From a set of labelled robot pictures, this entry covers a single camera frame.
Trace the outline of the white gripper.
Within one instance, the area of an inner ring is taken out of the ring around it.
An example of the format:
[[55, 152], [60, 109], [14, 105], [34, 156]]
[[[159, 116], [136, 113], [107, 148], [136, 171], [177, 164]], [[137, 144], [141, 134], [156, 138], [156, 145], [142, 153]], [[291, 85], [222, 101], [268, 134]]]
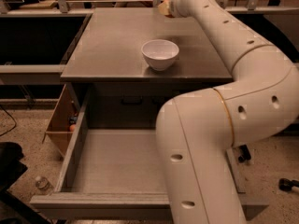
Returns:
[[159, 12], [169, 18], [187, 18], [190, 16], [189, 0], [170, 0], [158, 6]]

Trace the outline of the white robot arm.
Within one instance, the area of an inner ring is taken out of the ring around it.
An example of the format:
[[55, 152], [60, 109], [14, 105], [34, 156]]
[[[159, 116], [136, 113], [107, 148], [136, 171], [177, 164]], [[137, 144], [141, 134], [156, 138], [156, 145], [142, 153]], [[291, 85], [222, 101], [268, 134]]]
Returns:
[[174, 224], [247, 224], [226, 151], [279, 133], [299, 115], [299, 70], [216, 0], [169, 0], [200, 24], [231, 83], [179, 95], [156, 122]]

